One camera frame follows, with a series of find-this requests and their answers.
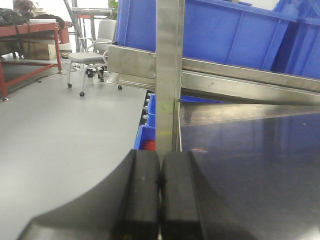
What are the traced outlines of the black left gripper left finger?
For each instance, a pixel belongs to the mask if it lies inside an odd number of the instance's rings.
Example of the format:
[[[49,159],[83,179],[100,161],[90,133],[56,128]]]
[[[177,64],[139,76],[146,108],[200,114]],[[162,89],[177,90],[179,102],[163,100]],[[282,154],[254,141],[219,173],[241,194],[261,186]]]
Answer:
[[[112,181],[111,240],[158,238],[159,176],[159,160],[154,151],[130,150]]]

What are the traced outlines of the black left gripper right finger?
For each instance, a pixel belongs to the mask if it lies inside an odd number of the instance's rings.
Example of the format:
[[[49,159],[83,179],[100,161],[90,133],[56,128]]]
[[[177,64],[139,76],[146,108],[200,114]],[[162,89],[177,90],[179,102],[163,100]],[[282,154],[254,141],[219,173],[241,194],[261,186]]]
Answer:
[[[192,152],[170,152],[162,164],[164,240],[248,240],[250,232],[210,186]]]

